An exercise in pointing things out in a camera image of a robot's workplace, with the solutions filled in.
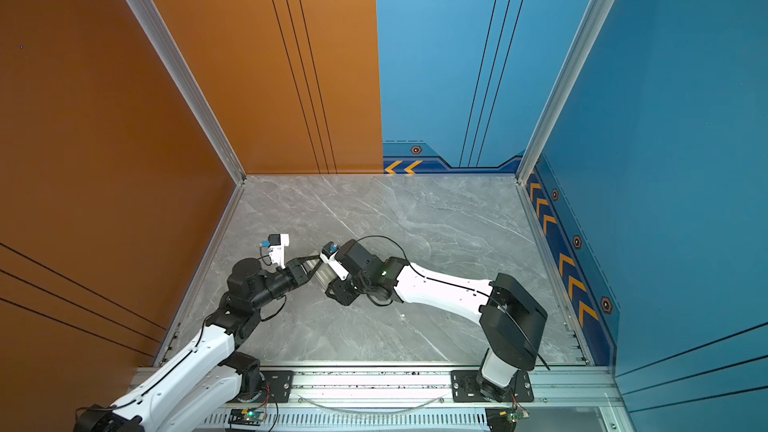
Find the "beige remote control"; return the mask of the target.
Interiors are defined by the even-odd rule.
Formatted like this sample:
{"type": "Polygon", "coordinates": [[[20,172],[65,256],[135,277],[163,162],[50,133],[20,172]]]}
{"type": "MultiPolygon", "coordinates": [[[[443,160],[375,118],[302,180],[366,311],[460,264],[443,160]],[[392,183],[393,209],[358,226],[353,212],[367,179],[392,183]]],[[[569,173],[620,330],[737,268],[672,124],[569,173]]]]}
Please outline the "beige remote control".
{"type": "Polygon", "coordinates": [[[320,288],[325,291],[328,289],[330,284],[335,281],[338,278],[337,274],[333,271],[333,269],[323,263],[320,265],[318,270],[316,271],[314,275],[314,279],[319,284],[320,288]]]}

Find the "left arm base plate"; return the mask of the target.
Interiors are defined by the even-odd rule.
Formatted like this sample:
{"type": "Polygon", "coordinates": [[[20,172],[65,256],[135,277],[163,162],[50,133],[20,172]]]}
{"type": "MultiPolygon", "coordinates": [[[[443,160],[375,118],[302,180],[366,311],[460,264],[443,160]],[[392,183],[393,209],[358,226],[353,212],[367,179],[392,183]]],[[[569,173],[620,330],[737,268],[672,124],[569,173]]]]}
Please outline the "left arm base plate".
{"type": "Polygon", "coordinates": [[[264,402],[289,402],[294,381],[291,370],[267,370],[261,372],[260,386],[253,392],[243,392],[236,401],[245,404],[262,404],[264,402]]]}

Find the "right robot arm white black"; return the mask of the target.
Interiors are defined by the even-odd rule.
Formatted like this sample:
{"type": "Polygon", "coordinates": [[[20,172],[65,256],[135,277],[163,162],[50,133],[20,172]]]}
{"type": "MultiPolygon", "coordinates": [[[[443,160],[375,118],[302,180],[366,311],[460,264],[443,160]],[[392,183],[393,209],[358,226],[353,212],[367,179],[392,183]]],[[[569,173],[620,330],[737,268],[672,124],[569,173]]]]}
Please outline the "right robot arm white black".
{"type": "Polygon", "coordinates": [[[317,277],[325,294],[343,306],[365,296],[378,307],[421,304],[463,317],[478,325],[489,348],[468,386],[462,371],[455,401],[475,397],[494,402],[532,402],[529,373],[544,363],[539,348],[548,319],[544,307],[514,277],[492,280],[460,278],[426,269],[405,254],[386,260],[369,252],[361,240],[320,252],[317,277]]]}

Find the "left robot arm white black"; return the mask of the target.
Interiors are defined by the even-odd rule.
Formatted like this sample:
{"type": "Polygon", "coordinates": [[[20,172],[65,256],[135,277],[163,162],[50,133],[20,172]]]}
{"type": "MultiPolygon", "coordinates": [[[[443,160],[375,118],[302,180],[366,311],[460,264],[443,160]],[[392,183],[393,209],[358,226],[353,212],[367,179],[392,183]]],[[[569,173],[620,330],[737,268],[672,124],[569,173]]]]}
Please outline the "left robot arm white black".
{"type": "Polygon", "coordinates": [[[238,348],[262,322],[261,309],[313,277],[317,255],[292,259],[269,272],[256,258],[238,261],[227,292],[197,335],[169,362],[112,405],[93,405],[76,419],[76,431],[192,431],[237,396],[263,390],[260,361],[238,348]]]}

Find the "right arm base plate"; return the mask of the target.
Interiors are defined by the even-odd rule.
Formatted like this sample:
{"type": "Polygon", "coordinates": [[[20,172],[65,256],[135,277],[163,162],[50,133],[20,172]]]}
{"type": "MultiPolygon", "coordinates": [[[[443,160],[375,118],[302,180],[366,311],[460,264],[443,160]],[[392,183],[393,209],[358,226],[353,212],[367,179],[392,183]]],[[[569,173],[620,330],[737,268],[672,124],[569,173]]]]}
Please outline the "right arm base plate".
{"type": "Polygon", "coordinates": [[[526,371],[516,370],[509,384],[504,387],[484,379],[479,370],[453,370],[450,378],[453,400],[457,403],[532,403],[535,399],[526,371]]]}

